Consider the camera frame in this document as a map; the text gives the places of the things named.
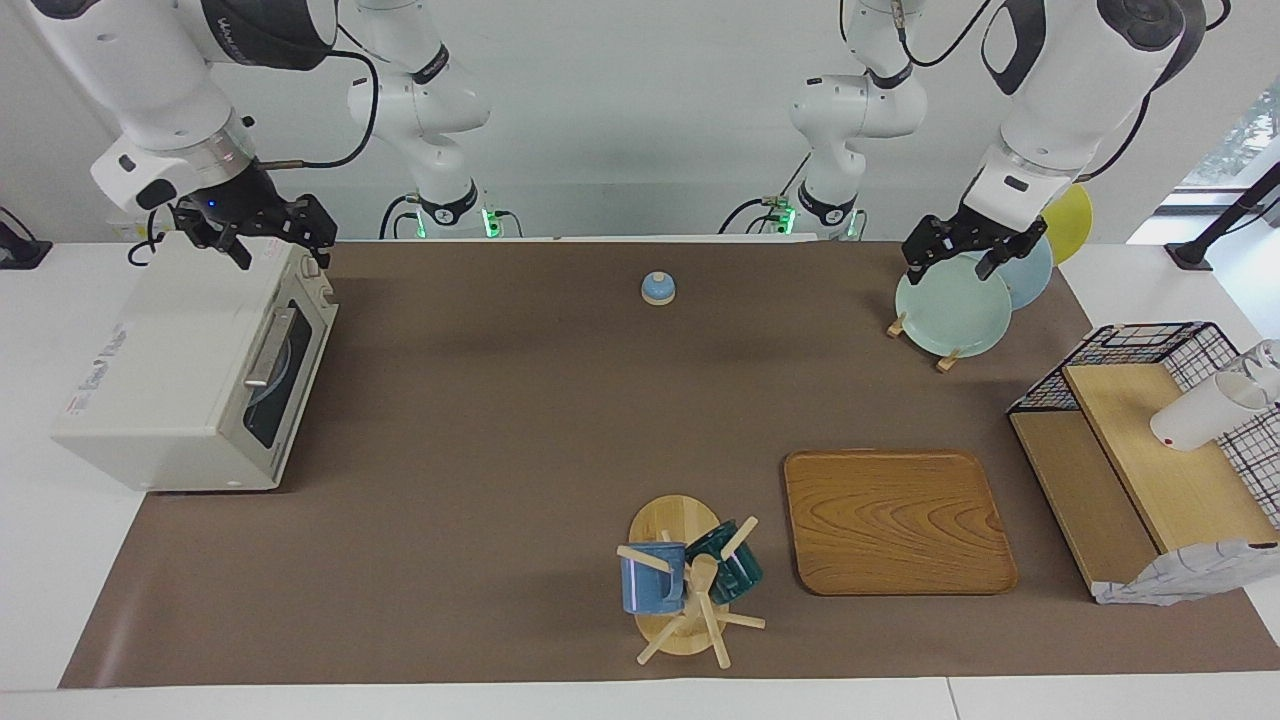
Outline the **mint green plate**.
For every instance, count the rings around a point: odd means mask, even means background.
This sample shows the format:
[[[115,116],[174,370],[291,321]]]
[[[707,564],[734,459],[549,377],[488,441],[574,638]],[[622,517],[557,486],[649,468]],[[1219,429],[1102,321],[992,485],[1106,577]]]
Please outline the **mint green plate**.
[[[977,274],[978,261],[965,255],[932,268],[918,283],[902,275],[895,290],[895,311],[908,337],[938,357],[974,357],[995,347],[1012,316],[1007,286]]]

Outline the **wooden mug tree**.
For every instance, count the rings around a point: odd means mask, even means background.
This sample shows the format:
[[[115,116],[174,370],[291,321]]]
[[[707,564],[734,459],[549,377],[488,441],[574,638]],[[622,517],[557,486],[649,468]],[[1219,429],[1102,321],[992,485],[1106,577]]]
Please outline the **wooden mug tree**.
[[[628,539],[617,547],[620,559],[632,559],[657,570],[668,570],[666,561],[641,553],[626,544],[643,542],[680,542],[686,546],[700,536],[718,527],[721,520],[701,501],[686,495],[666,495],[643,506],[631,521]],[[748,518],[739,525],[739,533],[724,548],[727,559],[739,544],[754,532],[758,519]],[[763,630],[767,628],[763,618],[737,614],[731,605],[717,605],[710,600],[709,591],[717,574],[717,561],[710,555],[699,555],[692,562],[685,559],[685,602],[684,609],[667,615],[632,615],[635,624],[646,641],[646,646],[636,656],[640,665],[648,664],[658,653],[673,656],[694,656],[712,650],[719,669],[732,666],[724,630],[728,626],[745,626]]]

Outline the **white cup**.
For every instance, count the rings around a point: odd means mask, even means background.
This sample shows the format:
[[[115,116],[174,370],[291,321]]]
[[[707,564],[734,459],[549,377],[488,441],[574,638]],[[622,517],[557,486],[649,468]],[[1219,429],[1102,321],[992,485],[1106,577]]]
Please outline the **white cup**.
[[[1185,392],[1149,420],[1164,446],[1193,451],[1244,425],[1280,402],[1280,372],[1257,377],[1219,372]]]

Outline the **light blue round plate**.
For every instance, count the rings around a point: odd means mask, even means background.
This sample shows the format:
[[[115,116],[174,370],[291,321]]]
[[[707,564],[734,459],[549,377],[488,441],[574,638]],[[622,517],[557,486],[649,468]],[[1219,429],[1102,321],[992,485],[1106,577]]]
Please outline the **light blue round plate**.
[[[278,404],[284,407],[289,402],[302,360],[305,359],[310,327],[306,320],[300,319],[298,313],[289,315],[285,333],[279,343],[276,356],[266,380],[260,386],[251,387],[248,406]]]

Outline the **white checked cloth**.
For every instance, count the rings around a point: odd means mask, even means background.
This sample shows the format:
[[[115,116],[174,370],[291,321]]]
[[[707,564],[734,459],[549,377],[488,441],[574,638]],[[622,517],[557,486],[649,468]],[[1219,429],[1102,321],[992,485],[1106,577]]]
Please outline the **white checked cloth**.
[[[1251,544],[1224,539],[1160,555],[1129,582],[1093,582],[1096,603],[1144,603],[1167,607],[1240,589],[1280,577],[1280,543]]]

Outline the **wooden serving tray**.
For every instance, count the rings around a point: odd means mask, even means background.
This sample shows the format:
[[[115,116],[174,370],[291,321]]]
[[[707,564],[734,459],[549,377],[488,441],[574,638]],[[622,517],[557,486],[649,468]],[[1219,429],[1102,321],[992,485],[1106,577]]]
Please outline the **wooden serving tray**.
[[[973,454],[801,450],[785,457],[782,470],[794,566],[810,594],[995,596],[1018,585]]]

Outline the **pale blue racked plate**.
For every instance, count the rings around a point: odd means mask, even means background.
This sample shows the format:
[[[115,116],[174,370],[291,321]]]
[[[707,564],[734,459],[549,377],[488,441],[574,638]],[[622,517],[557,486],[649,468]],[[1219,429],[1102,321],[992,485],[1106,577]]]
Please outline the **pale blue racked plate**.
[[[1047,288],[1053,272],[1053,255],[1047,237],[1041,237],[1024,258],[1010,258],[997,266],[989,281],[997,275],[1004,282],[1016,313],[1034,302]]]

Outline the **yellow plate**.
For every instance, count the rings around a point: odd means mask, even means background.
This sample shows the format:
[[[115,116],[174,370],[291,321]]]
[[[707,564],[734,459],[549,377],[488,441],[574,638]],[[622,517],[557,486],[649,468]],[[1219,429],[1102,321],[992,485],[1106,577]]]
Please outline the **yellow plate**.
[[[1055,266],[1078,254],[1091,237],[1094,209],[1084,184],[1071,184],[1057,200],[1042,213],[1046,223],[1044,238]]]

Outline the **glass oven door with handle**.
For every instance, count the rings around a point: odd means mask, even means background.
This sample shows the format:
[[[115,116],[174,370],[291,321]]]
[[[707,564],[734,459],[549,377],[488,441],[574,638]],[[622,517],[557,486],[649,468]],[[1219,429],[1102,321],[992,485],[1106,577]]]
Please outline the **glass oven door with handle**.
[[[282,278],[262,338],[242,377],[248,392],[238,429],[279,486],[337,315],[317,260],[305,256]]]

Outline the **dark green mug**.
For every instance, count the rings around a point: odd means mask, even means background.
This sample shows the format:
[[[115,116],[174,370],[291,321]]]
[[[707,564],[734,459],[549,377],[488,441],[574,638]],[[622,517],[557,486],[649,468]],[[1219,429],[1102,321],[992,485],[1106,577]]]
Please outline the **dark green mug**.
[[[722,521],[718,527],[696,538],[686,546],[687,562],[699,555],[710,555],[717,561],[717,574],[709,591],[710,600],[717,605],[727,605],[741,598],[763,579],[763,570],[755,553],[742,542],[727,559],[724,548],[739,533],[733,519]]]

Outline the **window with black frame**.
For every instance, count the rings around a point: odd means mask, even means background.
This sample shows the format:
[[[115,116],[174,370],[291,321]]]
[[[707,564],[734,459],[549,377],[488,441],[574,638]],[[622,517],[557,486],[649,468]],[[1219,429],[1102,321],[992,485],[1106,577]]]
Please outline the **window with black frame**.
[[[1280,160],[1280,76],[1224,131],[1158,205],[1158,214],[1225,209]]]

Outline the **white toaster oven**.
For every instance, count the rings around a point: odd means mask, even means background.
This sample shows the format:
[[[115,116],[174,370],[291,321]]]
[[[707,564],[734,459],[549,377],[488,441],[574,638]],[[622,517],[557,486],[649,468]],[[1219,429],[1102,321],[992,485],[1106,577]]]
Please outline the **white toaster oven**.
[[[237,428],[242,377],[282,278],[310,254],[246,243],[247,272],[182,237],[161,243],[55,419],[58,445],[143,493],[278,487]]]

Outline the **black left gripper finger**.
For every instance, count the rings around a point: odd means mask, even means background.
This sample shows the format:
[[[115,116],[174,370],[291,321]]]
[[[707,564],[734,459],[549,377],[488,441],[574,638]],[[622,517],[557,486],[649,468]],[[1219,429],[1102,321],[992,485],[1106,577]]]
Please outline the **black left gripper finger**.
[[[1046,231],[1046,224],[1032,224],[1027,231],[1011,234],[1004,240],[996,240],[988,249],[982,249],[980,259],[975,268],[975,277],[979,281],[987,281],[1004,264],[1010,263],[1012,259],[1028,258],[1043,238]]]
[[[908,264],[906,278],[922,281],[936,264],[954,256],[952,224],[936,215],[924,215],[901,245]]]

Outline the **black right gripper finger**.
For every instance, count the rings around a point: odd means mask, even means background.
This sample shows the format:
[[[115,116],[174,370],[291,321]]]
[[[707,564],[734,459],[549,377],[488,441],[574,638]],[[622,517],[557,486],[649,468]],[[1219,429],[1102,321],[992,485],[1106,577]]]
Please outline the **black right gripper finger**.
[[[284,204],[283,240],[306,249],[321,270],[330,266],[329,250],[337,242],[338,225],[320,199],[303,193]]]
[[[229,258],[243,272],[251,268],[252,256],[242,245],[234,225],[215,227],[189,202],[173,206],[172,217],[175,228],[184,233],[196,249],[212,249]]]

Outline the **wooden plate rack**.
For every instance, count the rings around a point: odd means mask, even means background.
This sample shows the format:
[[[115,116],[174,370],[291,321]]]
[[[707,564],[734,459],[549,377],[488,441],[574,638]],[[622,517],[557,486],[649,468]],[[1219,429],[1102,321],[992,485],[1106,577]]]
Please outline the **wooden plate rack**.
[[[947,346],[924,329],[924,325],[914,322],[909,313],[899,313],[897,316],[884,329],[887,337],[899,340],[905,337],[922,351],[934,356],[934,370],[940,374],[950,373],[960,360],[961,347]]]

